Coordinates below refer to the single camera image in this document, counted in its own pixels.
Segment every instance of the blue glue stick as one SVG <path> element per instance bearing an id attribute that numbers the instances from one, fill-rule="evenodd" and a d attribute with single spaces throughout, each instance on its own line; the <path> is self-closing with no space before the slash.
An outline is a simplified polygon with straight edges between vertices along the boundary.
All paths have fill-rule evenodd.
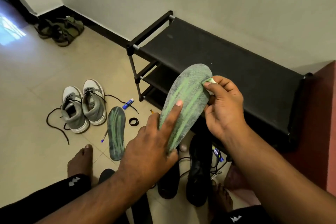
<path id="1" fill-rule="evenodd" d="M 212 151 L 215 154 L 215 156 L 219 159 L 219 162 L 224 161 L 224 159 L 221 156 L 221 152 L 217 148 L 215 148 L 215 146 L 212 146 Z"/>
<path id="2" fill-rule="evenodd" d="M 134 102 L 134 99 L 131 98 L 126 104 L 124 104 L 123 109 L 126 110 L 127 107 L 129 107 L 130 104 Z"/>

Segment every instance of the person's left hand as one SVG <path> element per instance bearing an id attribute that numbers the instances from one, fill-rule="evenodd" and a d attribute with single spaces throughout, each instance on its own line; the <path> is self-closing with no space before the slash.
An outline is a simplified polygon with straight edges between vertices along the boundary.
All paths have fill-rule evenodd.
<path id="1" fill-rule="evenodd" d="M 182 107 L 182 101 L 177 101 L 160 130 L 158 130 L 160 115 L 154 113 L 149 116 L 147 125 L 140 128 L 138 135 L 126 147 L 116 174 L 131 181 L 143 193 L 179 159 L 176 149 L 167 155 L 167 144 Z"/>

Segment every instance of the white and gray sneaker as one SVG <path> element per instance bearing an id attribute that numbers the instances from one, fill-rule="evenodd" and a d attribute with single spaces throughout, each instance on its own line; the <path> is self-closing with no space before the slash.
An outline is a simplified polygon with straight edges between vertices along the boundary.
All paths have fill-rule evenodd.
<path id="1" fill-rule="evenodd" d="M 82 111 L 82 97 L 81 91 L 75 86 L 66 87 L 62 97 L 62 118 L 71 131 L 76 134 L 85 132 L 90 126 Z"/>
<path id="2" fill-rule="evenodd" d="M 99 82 L 89 79 L 83 87 L 82 109 L 84 115 L 94 126 L 106 121 L 105 94 Z"/>

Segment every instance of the green chalk-marked insole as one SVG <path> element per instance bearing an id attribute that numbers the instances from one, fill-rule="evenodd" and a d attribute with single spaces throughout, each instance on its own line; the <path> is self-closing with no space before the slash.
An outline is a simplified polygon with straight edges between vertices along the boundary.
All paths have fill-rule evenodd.
<path id="1" fill-rule="evenodd" d="M 160 114 L 159 128 L 179 99 L 183 101 L 183 109 L 169 138 L 168 152 L 177 147 L 208 103 L 210 95 L 202 82 L 210 77 L 212 72 L 206 65 L 195 64 L 185 69 L 170 88 Z"/>
<path id="2" fill-rule="evenodd" d="M 124 110 L 118 106 L 113 107 L 107 117 L 108 142 L 112 160 L 120 160 L 124 155 L 125 120 Z"/>

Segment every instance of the bare foot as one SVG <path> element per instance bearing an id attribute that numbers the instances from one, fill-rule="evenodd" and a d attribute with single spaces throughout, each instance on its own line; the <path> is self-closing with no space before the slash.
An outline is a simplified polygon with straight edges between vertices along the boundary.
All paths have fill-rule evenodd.
<path id="1" fill-rule="evenodd" d="M 211 221 L 218 212 L 231 212 L 233 201 L 223 184 L 212 181 L 212 196 L 209 197 L 209 220 Z"/>
<path id="2" fill-rule="evenodd" d="M 68 163 L 68 177 L 77 174 L 84 174 L 91 178 L 92 176 L 92 153 L 91 144 L 87 144 L 85 148 L 80 149 L 72 160 Z"/>

